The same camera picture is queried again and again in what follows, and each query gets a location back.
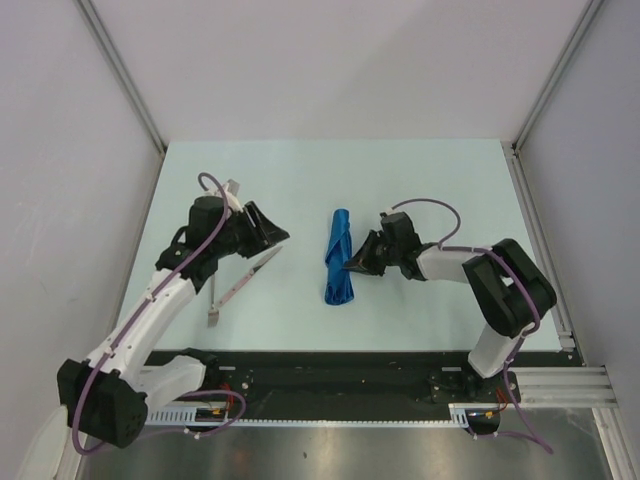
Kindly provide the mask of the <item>blue satin napkin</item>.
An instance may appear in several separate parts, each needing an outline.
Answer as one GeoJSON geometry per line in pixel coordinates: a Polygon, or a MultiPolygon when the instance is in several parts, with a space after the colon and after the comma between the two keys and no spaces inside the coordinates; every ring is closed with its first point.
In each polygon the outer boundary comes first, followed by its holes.
{"type": "Polygon", "coordinates": [[[351,275],[344,268],[352,257],[352,237],[349,211],[343,208],[334,211],[329,235],[325,266],[327,280],[324,301],[330,306],[345,305],[354,300],[351,275]]]}

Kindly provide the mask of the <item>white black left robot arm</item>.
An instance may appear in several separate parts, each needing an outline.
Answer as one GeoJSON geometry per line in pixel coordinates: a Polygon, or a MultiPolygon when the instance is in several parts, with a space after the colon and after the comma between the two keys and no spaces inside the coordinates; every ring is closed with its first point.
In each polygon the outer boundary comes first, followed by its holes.
{"type": "Polygon", "coordinates": [[[249,259],[289,238],[248,202],[231,207],[224,197],[194,200],[186,225],[160,254],[151,281],[128,320],[115,328],[84,360],[66,360],[57,373],[60,403],[76,451],[90,454],[79,436],[129,446],[148,414],[193,393],[207,400],[221,387],[215,355],[187,348],[151,372],[146,361],[169,325],[201,291],[221,259],[249,259]]]}

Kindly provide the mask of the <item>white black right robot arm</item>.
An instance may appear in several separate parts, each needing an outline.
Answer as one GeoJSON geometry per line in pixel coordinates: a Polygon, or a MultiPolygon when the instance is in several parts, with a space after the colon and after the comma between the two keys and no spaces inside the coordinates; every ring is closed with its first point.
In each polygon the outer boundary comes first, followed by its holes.
{"type": "Polygon", "coordinates": [[[410,217],[393,213],[369,232],[344,264],[350,272],[382,276],[397,267],[408,280],[449,281],[471,288],[486,325],[468,355],[471,370],[461,376],[463,393],[484,401],[497,389],[496,374],[513,361],[526,337],[557,303],[551,283],[521,245],[506,238],[490,247],[424,243],[410,217]]]}

